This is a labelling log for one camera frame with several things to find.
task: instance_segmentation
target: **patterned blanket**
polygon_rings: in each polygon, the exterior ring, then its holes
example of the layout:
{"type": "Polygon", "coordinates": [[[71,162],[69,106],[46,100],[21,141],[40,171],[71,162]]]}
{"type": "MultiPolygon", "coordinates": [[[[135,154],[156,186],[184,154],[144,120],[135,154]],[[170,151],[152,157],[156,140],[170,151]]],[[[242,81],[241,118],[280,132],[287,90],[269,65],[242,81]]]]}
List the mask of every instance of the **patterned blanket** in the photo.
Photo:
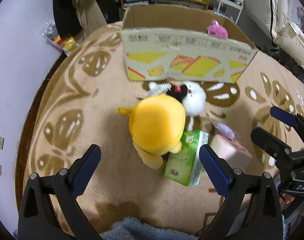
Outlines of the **patterned blanket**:
{"type": "MultiPolygon", "coordinates": [[[[185,187],[163,178],[144,165],[120,106],[137,104],[146,82],[129,82],[123,60],[120,24],[92,33],[52,76],[39,108],[26,164],[29,174],[46,176],[80,158],[92,144],[101,147],[101,162],[85,193],[77,201],[98,232],[125,217],[136,217],[155,227],[195,234],[209,224],[223,199],[204,173],[197,187],[185,187]]],[[[258,52],[236,84],[204,82],[207,106],[195,126],[206,131],[206,115],[237,133],[253,154],[247,173],[275,174],[274,159],[253,146],[250,132],[262,127],[292,146],[303,143],[295,131],[269,114],[271,106],[304,116],[304,86],[269,56],[258,52]]],[[[55,197],[54,208],[70,232],[55,197]]]]}

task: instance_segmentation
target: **cheese illustration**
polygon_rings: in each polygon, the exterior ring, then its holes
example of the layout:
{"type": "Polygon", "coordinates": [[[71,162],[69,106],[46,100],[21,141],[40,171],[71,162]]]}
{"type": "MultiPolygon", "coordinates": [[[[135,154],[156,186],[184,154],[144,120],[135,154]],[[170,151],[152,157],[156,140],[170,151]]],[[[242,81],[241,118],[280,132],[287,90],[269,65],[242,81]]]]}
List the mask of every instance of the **cheese illustration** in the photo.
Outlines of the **cheese illustration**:
{"type": "Polygon", "coordinates": [[[176,58],[172,60],[172,62],[170,64],[170,68],[182,71],[192,61],[193,61],[192,57],[187,57],[187,56],[183,56],[183,55],[177,55],[176,58]]]}
{"type": "Polygon", "coordinates": [[[240,67],[246,67],[246,63],[236,60],[229,60],[229,66],[231,69],[233,68],[240,68],[240,67]]]}
{"type": "Polygon", "coordinates": [[[221,62],[214,57],[198,56],[182,70],[182,73],[187,76],[202,77],[217,67],[220,63],[221,62]]]}
{"type": "Polygon", "coordinates": [[[213,77],[222,77],[225,74],[225,70],[222,68],[213,73],[213,77]]]}
{"type": "Polygon", "coordinates": [[[153,61],[156,61],[160,57],[163,57],[166,53],[165,52],[155,52],[155,53],[149,53],[149,52],[144,52],[144,53],[127,53],[127,57],[129,59],[135,60],[140,63],[146,63],[150,64],[153,61]]]}
{"type": "Polygon", "coordinates": [[[164,74],[164,68],[163,65],[159,65],[154,68],[148,69],[148,73],[150,77],[158,77],[164,74]]]}
{"type": "Polygon", "coordinates": [[[145,76],[143,76],[141,73],[137,72],[136,70],[128,67],[128,76],[129,80],[132,81],[142,81],[145,80],[145,76]]]}
{"type": "Polygon", "coordinates": [[[240,75],[243,73],[244,71],[240,71],[240,72],[236,72],[234,74],[231,74],[231,81],[232,83],[235,83],[237,79],[239,79],[240,75]]]}

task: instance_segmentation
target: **cardboard box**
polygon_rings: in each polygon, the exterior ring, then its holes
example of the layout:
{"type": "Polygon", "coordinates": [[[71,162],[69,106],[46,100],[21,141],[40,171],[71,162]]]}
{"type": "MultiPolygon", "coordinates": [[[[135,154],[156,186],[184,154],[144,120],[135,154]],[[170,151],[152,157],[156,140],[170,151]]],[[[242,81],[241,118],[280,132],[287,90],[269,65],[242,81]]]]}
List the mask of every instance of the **cardboard box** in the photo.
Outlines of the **cardboard box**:
{"type": "Polygon", "coordinates": [[[121,35],[131,81],[175,78],[234,83],[257,52],[230,20],[179,5],[130,7],[121,35]],[[213,19],[227,30],[229,39],[204,33],[213,19]]]}

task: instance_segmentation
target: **green tissue package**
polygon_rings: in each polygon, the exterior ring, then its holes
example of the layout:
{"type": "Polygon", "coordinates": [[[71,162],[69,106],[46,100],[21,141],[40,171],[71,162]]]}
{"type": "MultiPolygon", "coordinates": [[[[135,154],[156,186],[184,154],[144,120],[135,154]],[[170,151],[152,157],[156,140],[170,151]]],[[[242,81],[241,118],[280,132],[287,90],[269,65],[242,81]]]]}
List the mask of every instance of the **green tissue package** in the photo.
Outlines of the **green tissue package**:
{"type": "Polygon", "coordinates": [[[203,168],[199,161],[199,149],[207,144],[208,133],[200,130],[184,131],[181,142],[181,151],[170,153],[168,157],[164,177],[184,186],[197,186],[203,168]]]}

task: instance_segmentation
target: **plush toy foot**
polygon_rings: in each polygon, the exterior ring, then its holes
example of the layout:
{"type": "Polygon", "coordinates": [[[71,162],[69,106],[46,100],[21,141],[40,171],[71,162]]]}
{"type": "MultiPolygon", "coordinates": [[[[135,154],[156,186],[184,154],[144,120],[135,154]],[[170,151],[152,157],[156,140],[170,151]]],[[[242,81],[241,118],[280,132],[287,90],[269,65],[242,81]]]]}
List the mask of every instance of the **plush toy foot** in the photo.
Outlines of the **plush toy foot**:
{"type": "Polygon", "coordinates": [[[169,150],[170,153],[178,153],[182,149],[182,142],[179,141],[172,149],[169,150]]]}
{"type": "Polygon", "coordinates": [[[133,145],[145,165],[147,165],[150,168],[155,169],[155,170],[162,166],[162,164],[163,164],[162,156],[151,155],[147,151],[145,151],[142,148],[140,148],[139,146],[137,146],[135,143],[133,143],[133,145]]]}

